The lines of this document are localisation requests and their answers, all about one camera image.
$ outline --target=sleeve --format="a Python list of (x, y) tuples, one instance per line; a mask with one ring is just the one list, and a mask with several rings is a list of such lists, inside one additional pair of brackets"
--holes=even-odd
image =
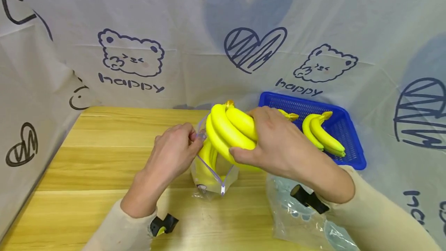
[(345, 204), (328, 202), (327, 219), (347, 230), (361, 251), (441, 250), (426, 230), (387, 197), (373, 189), (350, 166), (341, 166), (355, 183), (355, 195)]
[(132, 218), (117, 201), (82, 251), (148, 251), (153, 235), (148, 227), (155, 212), (144, 218)]

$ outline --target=banana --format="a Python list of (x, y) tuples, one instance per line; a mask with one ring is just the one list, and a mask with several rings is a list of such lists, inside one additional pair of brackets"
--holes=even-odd
[(335, 156), (345, 157), (345, 151), (337, 151), (335, 149), (330, 148), (329, 146), (325, 146), (324, 149), (326, 152), (329, 152)]
[(216, 104), (211, 109), (212, 125), (215, 131), (228, 142), (228, 145), (238, 148), (245, 148), (252, 150), (256, 147), (256, 143), (249, 137), (242, 134), (226, 116), (226, 106)]
[(329, 119), (332, 114), (332, 112), (325, 112), (322, 115), (311, 119), (309, 127), (311, 133), (324, 146), (324, 149), (329, 149), (330, 151), (336, 151), (339, 154), (342, 154), (345, 151), (344, 146), (334, 137), (330, 136), (321, 126), (321, 124), (323, 124), (326, 119)]
[(258, 140), (256, 128), (254, 125), (254, 119), (252, 116), (244, 113), (243, 111), (235, 108), (234, 106), (230, 106), (226, 111), (226, 116), (228, 116), (229, 121), (235, 128), (240, 130), (242, 134), (249, 137), (253, 141)]
[[(299, 117), (295, 113), (286, 113), (284, 110), (279, 111), (290, 121)], [(256, 147), (258, 139), (254, 119), (235, 108), (233, 101), (230, 100), (223, 105), (216, 104), (212, 107), (211, 113), (209, 113), (206, 119), (206, 133), (212, 148), (230, 163), (239, 168), (259, 170), (258, 168), (235, 162), (234, 157), (229, 153), (229, 148), (231, 147), (252, 150)], [(215, 165), (215, 159), (211, 157), (210, 152), (207, 155), (209, 157), (206, 158), (206, 163)]]
[(309, 123), (312, 119), (318, 118), (320, 114), (317, 113), (311, 113), (308, 116), (305, 117), (304, 121), (302, 122), (302, 132), (307, 137), (307, 139), (312, 142), (319, 150), (323, 150), (324, 146), (316, 139), (316, 137), (311, 133), (311, 130), (309, 128)]
[(234, 157), (229, 153), (229, 148), (231, 145), (229, 145), (223, 138), (220, 136), (219, 133), (215, 130), (214, 124), (213, 124), (213, 117), (214, 115), (211, 113), (208, 115), (208, 118), (206, 119), (206, 133), (208, 134), (209, 140), (212, 143), (212, 146), (215, 148), (215, 150), (223, 156), (226, 160), (229, 161), (229, 163), (238, 166), (239, 168), (251, 170), (251, 171), (258, 171), (259, 169), (253, 166), (249, 165), (243, 165), (235, 162)]
[(299, 118), (299, 115), (296, 113), (287, 113), (284, 110), (278, 109), (278, 111), (283, 114), (285, 116), (285, 118), (287, 118), (288, 120), (290, 120), (291, 122), (293, 122), (294, 120), (296, 120), (297, 118)]
[[(198, 155), (203, 160), (203, 162), (206, 163), (206, 165), (208, 165), (208, 167), (215, 172), (217, 152), (212, 147), (212, 143), (209, 139), (206, 139), (203, 142), (203, 147)], [(197, 178), (200, 184), (212, 184), (216, 181), (212, 172), (210, 172), (208, 167), (206, 167), (199, 159), (194, 160), (194, 163), (196, 165)], [(222, 181), (224, 181), (225, 178), (225, 175), (220, 176), (220, 179)]]

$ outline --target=white backdrop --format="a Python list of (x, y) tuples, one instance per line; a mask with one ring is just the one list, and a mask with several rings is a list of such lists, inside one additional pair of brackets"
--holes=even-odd
[[(0, 163), (0, 231), (79, 113), (73, 107), (234, 99), (248, 109), (269, 90), (346, 108), (364, 178), (446, 248), (442, 1), (2, 0), (0, 150), (8, 160), (25, 122), (39, 147), (29, 163)], [(74, 92), (83, 84), (71, 70), (89, 89)], [(27, 157), (35, 144), (23, 142)]]

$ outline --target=table surface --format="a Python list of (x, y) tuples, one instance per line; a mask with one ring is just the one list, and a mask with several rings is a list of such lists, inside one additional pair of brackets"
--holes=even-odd
[[(77, 119), (1, 251), (81, 250), (146, 163), (155, 136), (207, 111), (92, 107)], [(265, 173), (240, 172), (224, 197), (194, 198), (190, 172), (161, 196), (158, 215), (180, 220), (152, 250), (304, 250), (273, 239)]]

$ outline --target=black wrist strap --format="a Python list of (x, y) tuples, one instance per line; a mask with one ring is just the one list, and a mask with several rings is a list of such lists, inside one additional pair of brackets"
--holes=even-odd
[(179, 220), (170, 214), (167, 214), (164, 220), (156, 216), (150, 224), (149, 230), (155, 237), (160, 234), (169, 234), (175, 229), (178, 222)]
[(314, 210), (316, 210), (320, 215), (322, 213), (325, 213), (329, 210), (329, 207), (326, 206), (323, 202), (317, 198), (316, 193), (313, 192), (311, 194), (308, 194), (305, 189), (303, 189), (300, 184), (296, 185), (293, 190), (291, 190), (290, 195), (295, 198), (297, 201), (299, 201), (304, 206), (312, 207)]

